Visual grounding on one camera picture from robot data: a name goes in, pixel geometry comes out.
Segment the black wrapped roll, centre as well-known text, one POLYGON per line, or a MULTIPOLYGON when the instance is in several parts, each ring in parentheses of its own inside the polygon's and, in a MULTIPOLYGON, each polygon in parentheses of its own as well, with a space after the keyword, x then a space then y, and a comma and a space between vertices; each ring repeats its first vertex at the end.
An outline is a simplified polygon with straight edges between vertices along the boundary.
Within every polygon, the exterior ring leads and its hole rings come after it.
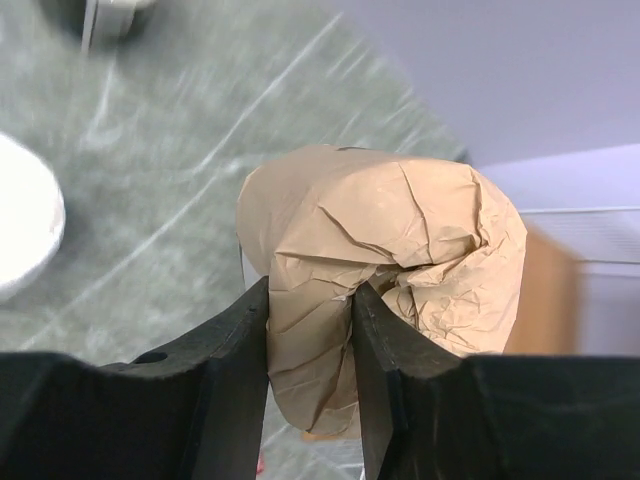
POLYGON ((14 138, 1 135, 1 300, 30 285, 58 252, 64 197, 51 167, 14 138))

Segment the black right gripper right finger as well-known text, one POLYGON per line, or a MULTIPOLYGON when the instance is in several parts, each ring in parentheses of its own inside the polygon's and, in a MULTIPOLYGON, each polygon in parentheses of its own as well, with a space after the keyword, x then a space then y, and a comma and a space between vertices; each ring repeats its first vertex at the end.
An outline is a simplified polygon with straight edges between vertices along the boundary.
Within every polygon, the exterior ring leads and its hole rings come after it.
POLYGON ((367 478, 469 478, 461 360, 400 320, 370 284, 353 299, 353 347, 367 478))

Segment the brown paper roll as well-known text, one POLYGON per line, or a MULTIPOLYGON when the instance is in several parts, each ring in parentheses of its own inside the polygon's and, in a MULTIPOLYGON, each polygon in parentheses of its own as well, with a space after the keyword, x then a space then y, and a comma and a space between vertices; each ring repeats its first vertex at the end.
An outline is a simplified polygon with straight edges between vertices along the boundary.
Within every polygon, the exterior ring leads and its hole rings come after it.
POLYGON ((502 352, 516 320, 527 231, 466 164, 307 146, 248 175, 236 231, 269 280, 275 401, 314 435, 360 433, 350 312, 360 285, 457 356, 502 352))

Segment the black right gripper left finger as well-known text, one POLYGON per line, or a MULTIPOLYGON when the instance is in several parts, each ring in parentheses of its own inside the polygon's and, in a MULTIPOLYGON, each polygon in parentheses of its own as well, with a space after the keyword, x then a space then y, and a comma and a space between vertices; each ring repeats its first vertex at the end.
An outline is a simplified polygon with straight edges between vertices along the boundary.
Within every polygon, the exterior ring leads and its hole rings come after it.
POLYGON ((140 478, 253 479, 267 400, 267 281, 130 363, 104 366, 133 414, 140 478))

